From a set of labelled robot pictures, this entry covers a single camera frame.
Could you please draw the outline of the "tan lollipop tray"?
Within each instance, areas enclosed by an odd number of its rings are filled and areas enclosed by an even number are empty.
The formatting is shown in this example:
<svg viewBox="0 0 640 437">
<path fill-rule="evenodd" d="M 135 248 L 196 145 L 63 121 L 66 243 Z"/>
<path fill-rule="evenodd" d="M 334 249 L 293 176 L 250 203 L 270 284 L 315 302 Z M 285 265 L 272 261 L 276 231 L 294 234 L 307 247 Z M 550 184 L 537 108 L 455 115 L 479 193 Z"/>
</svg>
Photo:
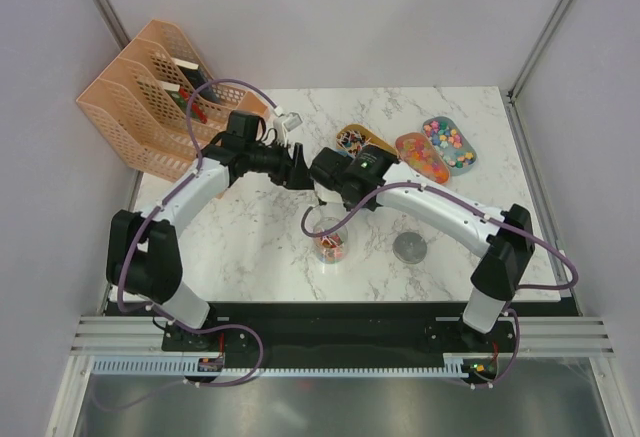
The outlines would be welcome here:
<svg viewBox="0 0 640 437">
<path fill-rule="evenodd" d="M 391 154 L 397 154 L 394 147 L 360 124 L 349 124 L 336 134 L 336 150 L 351 158 L 355 158 L 367 145 L 374 145 Z"/>
</svg>

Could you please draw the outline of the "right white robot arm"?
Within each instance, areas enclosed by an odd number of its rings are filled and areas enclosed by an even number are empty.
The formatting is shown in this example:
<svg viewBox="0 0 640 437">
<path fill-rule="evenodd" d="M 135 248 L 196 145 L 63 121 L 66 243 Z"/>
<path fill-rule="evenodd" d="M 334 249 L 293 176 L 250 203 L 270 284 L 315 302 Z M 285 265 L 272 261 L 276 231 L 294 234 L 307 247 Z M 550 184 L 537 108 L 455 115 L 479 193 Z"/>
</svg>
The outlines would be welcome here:
<svg viewBox="0 0 640 437">
<path fill-rule="evenodd" d="M 323 195 L 333 192 L 340 197 L 348 218 L 364 208 L 397 210 L 479 257 L 457 334 L 460 343 L 473 351 L 493 340 L 493 327 L 513 300 L 534 254 L 532 219 L 526 208 L 514 204 L 502 211 L 466 199 L 374 145 L 354 158 L 324 148 L 311 163 L 310 177 Z"/>
</svg>

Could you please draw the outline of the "grey metal jar lid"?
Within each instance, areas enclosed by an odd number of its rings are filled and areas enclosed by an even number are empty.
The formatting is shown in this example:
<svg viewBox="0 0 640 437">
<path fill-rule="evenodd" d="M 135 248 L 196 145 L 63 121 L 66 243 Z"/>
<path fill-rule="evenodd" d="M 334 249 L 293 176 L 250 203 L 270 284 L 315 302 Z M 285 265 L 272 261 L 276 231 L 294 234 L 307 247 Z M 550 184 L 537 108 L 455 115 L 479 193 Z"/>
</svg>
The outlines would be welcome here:
<svg viewBox="0 0 640 437">
<path fill-rule="evenodd" d="M 415 265 L 425 259 L 428 246 L 419 233 L 406 231 L 395 238 L 392 250 L 398 260 L 405 264 Z"/>
</svg>

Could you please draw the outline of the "light blue star candy tray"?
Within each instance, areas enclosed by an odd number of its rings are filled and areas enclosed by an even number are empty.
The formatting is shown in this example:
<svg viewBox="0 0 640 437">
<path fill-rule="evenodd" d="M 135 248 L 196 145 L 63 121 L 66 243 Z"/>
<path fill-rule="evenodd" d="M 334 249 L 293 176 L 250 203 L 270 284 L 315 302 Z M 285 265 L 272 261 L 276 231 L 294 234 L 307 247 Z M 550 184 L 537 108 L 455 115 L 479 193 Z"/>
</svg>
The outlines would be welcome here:
<svg viewBox="0 0 640 437">
<path fill-rule="evenodd" d="M 476 150 L 451 118 L 430 118 L 422 124 L 422 132 L 445 163 L 451 176 L 462 175 L 476 165 Z"/>
</svg>

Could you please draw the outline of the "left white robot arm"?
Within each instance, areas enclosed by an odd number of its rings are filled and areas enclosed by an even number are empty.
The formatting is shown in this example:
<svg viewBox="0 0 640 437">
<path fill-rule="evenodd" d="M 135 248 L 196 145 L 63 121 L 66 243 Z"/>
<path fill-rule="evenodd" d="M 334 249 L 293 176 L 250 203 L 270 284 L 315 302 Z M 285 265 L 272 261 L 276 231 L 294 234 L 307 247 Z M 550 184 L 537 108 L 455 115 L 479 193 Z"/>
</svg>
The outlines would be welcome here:
<svg viewBox="0 0 640 437">
<path fill-rule="evenodd" d="M 305 163 L 303 146 L 289 144 L 288 135 L 302 123 L 296 113 L 273 123 L 274 140 L 259 140 L 264 119 L 234 111 L 227 127 L 197 155 L 196 160 L 160 198 L 140 212 L 121 210 L 111 221 L 106 278 L 116 288 L 117 304 L 130 311 L 122 297 L 132 294 L 157 306 L 185 325 L 185 339 L 198 350 L 208 350 L 219 339 L 219 326 L 208 317 L 211 307 L 183 280 L 178 238 L 215 197 L 247 173 L 268 176 L 288 190 L 311 190 L 314 184 Z"/>
</svg>

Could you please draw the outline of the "pink gummy tray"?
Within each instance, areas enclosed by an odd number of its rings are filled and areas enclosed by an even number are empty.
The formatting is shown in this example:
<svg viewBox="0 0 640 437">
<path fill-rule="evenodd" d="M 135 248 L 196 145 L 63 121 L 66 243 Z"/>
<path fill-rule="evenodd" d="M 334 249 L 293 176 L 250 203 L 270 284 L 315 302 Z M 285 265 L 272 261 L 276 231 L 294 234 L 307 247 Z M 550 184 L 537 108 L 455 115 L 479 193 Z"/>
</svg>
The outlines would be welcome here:
<svg viewBox="0 0 640 437">
<path fill-rule="evenodd" d="M 421 133 L 411 132 L 395 140 L 400 158 L 422 176 L 438 183 L 446 184 L 450 172 L 436 152 L 435 147 Z"/>
</svg>

